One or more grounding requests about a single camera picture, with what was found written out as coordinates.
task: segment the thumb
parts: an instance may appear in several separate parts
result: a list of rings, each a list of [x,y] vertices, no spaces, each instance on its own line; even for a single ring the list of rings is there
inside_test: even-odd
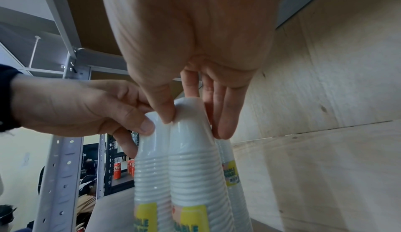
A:
[[[113,119],[127,130],[144,135],[150,135],[155,130],[154,123],[139,109],[111,95],[107,95],[98,106],[101,116]]]
[[[150,106],[159,114],[163,123],[170,123],[175,115],[174,98],[168,84],[150,87],[141,86]]]

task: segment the black sleeve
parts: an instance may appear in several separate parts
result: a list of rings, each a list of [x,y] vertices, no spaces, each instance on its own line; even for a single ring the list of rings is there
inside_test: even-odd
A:
[[[21,74],[21,72],[0,64],[0,132],[20,127],[11,114],[10,83],[17,74]]]

